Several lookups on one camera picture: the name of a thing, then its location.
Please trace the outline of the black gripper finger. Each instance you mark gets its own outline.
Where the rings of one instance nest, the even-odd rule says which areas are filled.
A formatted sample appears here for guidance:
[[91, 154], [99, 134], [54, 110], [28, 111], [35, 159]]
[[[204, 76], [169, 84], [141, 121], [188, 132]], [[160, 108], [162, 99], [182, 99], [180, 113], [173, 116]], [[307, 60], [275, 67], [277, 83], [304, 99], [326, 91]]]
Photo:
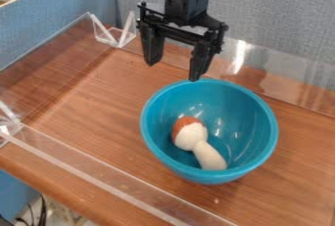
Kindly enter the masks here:
[[198, 41], [192, 51], [189, 81], [198, 81], [206, 73], [214, 54], [214, 46], [206, 41]]
[[157, 34], [155, 28], [143, 23], [139, 26], [141, 47], [146, 64], [151, 67], [161, 61], [165, 38]]

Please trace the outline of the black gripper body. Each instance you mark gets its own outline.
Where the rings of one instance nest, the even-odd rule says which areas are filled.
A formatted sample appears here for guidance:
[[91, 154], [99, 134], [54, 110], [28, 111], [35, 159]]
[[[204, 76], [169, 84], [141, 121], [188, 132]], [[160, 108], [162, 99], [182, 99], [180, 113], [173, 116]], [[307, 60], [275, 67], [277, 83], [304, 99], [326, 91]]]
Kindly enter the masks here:
[[138, 3], [138, 7], [138, 29], [143, 23], [147, 23], [164, 38], [189, 45], [196, 45], [198, 41], [206, 41], [213, 46], [222, 45], [224, 34], [229, 26], [210, 17], [206, 12], [200, 13], [189, 21], [184, 21], [178, 17], [161, 13], [155, 5], [145, 1]]

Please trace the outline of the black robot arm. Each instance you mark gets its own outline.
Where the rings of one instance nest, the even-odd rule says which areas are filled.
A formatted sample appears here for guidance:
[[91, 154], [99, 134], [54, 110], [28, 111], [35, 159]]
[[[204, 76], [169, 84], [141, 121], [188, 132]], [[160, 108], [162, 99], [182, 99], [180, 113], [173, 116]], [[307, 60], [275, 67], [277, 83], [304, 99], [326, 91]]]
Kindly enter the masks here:
[[229, 26], [208, 13], [209, 0], [165, 0], [162, 10], [138, 2], [138, 29], [143, 59], [149, 66], [164, 56], [165, 39], [193, 45], [189, 81], [206, 73], [213, 56], [221, 53]]

